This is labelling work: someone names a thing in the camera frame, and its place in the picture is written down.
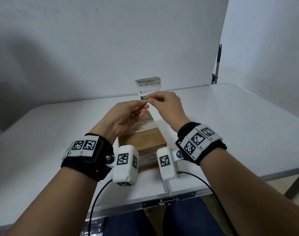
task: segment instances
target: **table leg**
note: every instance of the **table leg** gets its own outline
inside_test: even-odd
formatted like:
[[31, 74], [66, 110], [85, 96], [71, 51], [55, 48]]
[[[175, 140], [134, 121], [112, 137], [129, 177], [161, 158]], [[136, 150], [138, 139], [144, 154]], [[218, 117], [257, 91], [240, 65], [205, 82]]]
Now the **table leg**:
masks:
[[285, 192], [284, 196], [288, 199], [292, 200], [299, 192], [299, 176], [295, 180], [295, 182], [289, 187], [289, 189]]

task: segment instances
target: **black handle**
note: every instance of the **black handle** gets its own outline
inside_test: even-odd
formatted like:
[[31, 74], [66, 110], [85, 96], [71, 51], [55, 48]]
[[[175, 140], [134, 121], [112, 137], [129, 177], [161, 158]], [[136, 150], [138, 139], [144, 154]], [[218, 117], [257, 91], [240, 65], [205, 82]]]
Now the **black handle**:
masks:
[[219, 44], [218, 53], [217, 53], [217, 63], [221, 61], [221, 55], [222, 55], [222, 44]]

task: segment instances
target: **white wall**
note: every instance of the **white wall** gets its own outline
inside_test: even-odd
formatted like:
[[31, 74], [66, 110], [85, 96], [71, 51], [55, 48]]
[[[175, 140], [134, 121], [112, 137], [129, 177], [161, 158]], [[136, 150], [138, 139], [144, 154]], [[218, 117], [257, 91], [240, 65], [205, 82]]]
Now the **white wall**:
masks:
[[299, 117], [299, 0], [229, 0], [221, 43], [218, 83]]
[[210, 82], [228, 0], [0, 0], [0, 131], [30, 108]]

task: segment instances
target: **person's right hand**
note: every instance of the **person's right hand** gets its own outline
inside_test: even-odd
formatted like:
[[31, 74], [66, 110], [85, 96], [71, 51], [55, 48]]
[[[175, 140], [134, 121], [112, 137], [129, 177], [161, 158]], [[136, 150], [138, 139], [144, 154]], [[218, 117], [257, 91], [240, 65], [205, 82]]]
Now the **person's right hand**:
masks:
[[174, 92], [157, 91], [145, 96], [145, 100], [157, 108], [163, 120], [175, 132], [178, 132], [184, 124], [191, 122], [183, 111], [180, 98]]

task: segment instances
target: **forearm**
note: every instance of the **forearm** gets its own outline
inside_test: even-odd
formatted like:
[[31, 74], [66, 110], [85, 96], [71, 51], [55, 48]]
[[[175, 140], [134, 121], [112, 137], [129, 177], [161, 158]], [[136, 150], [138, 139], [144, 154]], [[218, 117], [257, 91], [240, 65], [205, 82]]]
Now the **forearm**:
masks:
[[200, 166], [240, 236], [299, 235], [299, 207], [227, 151], [215, 149]]
[[97, 181], [63, 167], [6, 234], [76, 235], [83, 228]]

